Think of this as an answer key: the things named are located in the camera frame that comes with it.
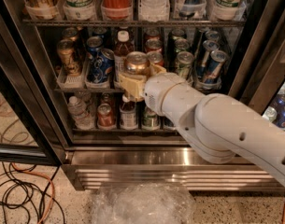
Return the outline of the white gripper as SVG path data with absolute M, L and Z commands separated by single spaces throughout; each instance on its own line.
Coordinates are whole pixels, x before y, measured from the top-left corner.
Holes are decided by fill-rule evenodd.
M 147 107 L 159 116 L 179 111 L 179 99 L 190 89 L 187 81 L 175 73 L 166 73 L 164 67 L 153 63 L 150 65 L 150 75 L 147 81 L 143 75 L 120 73 L 119 83 L 126 97 L 131 101 L 145 99 Z

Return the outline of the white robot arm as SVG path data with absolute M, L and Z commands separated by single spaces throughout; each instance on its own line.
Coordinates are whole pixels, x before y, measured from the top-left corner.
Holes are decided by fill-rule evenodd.
M 285 187 L 285 132 L 248 106 L 228 95 L 204 95 L 158 65 L 145 75 L 122 72 L 119 83 L 130 99 L 170 119 L 204 160 L 222 164 L 239 155 Z

